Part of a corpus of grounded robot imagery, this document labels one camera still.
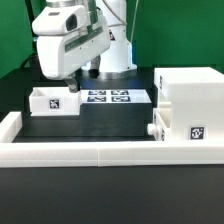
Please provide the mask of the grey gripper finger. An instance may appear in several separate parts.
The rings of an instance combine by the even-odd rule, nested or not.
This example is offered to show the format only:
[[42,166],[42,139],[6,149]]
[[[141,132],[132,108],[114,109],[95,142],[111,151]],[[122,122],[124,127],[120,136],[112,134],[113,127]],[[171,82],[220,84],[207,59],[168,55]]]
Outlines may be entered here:
[[71,93],[77,93],[80,90],[80,84],[76,81],[73,75],[67,76],[64,81],[68,85]]
[[91,78],[97,78],[99,76],[99,67],[101,62],[101,56],[97,56],[90,63],[89,75]]

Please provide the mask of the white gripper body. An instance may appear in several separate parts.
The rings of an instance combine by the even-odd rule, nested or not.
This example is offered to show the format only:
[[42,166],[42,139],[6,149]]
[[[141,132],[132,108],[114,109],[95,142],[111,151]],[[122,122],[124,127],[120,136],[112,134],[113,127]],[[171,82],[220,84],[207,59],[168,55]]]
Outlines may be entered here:
[[32,28],[38,35],[42,73],[52,80],[66,78],[110,47],[109,28],[102,11],[96,10],[96,22],[91,24],[83,5],[46,6]]

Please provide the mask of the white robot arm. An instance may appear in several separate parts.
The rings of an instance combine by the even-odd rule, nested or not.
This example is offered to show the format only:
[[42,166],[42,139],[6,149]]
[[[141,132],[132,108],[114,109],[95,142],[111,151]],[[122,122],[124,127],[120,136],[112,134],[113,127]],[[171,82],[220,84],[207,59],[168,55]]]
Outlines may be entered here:
[[105,78],[134,70],[126,26],[126,0],[46,0],[32,22],[43,75],[76,93],[79,69]]

